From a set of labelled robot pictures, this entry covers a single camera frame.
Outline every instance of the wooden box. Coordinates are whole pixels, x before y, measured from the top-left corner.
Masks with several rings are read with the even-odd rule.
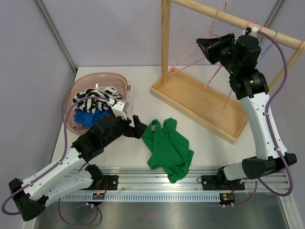
[[[167,76],[171,2],[210,17],[215,17],[217,12],[217,9],[192,0],[162,0],[162,75],[150,88],[150,93],[227,142],[234,144],[248,121],[240,103],[234,99],[229,99],[227,107],[223,109],[227,95],[211,87],[203,90],[205,86],[203,82],[184,72]],[[248,24],[247,20],[221,11],[217,13],[215,18],[241,29]],[[248,26],[254,27],[257,25],[250,23]],[[265,27],[262,27],[261,31],[271,37],[276,34],[275,31]],[[292,66],[304,51],[305,42],[287,35],[279,33],[277,42],[296,50],[287,62],[288,67]],[[283,75],[284,68],[269,84],[270,90],[274,88]]]

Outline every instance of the laundry basket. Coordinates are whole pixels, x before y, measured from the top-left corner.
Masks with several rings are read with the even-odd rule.
[[[96,87],[115,87],[123,95],[126,100],[127,91],[130,91],[130,86],[124,76],[117,73],[92,73],[86,75],[77,81],[67,91],[62,101],[61,118],[64,122],[68,110],[72,106],[72,100],[76,94],[83,92],[86,89]],[[67,128],[77,135],[84,134],[88,128],[74,121],[75,111],[72,110],[68,117]]]

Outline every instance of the wall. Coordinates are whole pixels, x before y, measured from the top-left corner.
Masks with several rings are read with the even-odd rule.
[[[277,15],[272,29],[279,30],[284,34],[305,39],[305,1],[286,1]],[[293,50],[283,47],[286,58],[289,59]],[[272,47],[264,61],[263,73],[270,82],[278,70],[283,66],[283,61],[276,47]],[[293,197],[297,203],[299,213],[305,220],[305,179],[304,179],[304,139],[305,139],[305,77],[304,77],[305,55],[303,55],[288,71],[288,79],[281,93],[272,104],[274,118],[285,146],[290,153],[297,155],[298,162],[291,167],[294,178]]]
[[[45,167],[59,129],[61,100],[73,80],[33,0],[0,1],[0,203],[8,183]],[[6,207],[15,212],[12,201]],[[0,213],[1,228],[20,216]]]
[[[224,0],[197,0],[216,7]],[[161,64],[161,0],[43,0],[77,66]],[[226,12],[264,23],[276,0],[228,0]],[[212,19],[172,3],[170,63],[180,61]],[[215,33],[241,30],[218,21]],[[202,58],[198,49],[185,63]]]

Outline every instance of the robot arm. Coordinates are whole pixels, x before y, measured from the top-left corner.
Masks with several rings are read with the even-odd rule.
[[[251,29],[247,28],[245,35],[238,37],[236,43],[233,33],[220,38],[196,40],[207,60],[211,64],[220,62],[230,74],[230,87],[248,116],[255,141],[256,156],[218,169],[216,180],[220,187],[237,179],[256,179],[280,171],[284,164],[278,151],[289,166],[296,163],[295,154],[287,152],[279,136],[271,109],[268,114],[264,113],[269,101],[269,88],[264,75],[255,69],[261,48],[258,39],[250,36],[250,32]],[[280,149],[272,141],[267,115]]]
[[[125,113],[127,106],[126,101],[119,101],[117,106],[113,106],[112,114],[103,116],[72,143],[63,160],[57,159],[27,179],[15,178],[9,183],[11,193],[30,184],[13,197],[24,221],[37,217],[52,202],[71,192],[83,188],[97,189],[102,184],[103,174],[96,165],[89,165],[72,177],[65,176],[103,153],[104,148],[120,136],[141,138],[147,125],[133,115],[134,127],[130,126],[131,120]]]

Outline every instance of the gray floor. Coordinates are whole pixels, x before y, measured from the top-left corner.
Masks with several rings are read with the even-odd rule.
[[[238,194],[237,202],[247,198]],[[63,215],[80,203],[62,202]],[[100,205],[102,221],[96,220],[91,229],[286,229],[280,200],[275,195],[256,194],[249,204],[235,208],[218,208],[216,203],[118,203]],[[95,211],[84,207],[66,219],[75,224],[88,223]],[[35,229],[68,229],[59,219],[57,203],[49,206],[39,217]]]

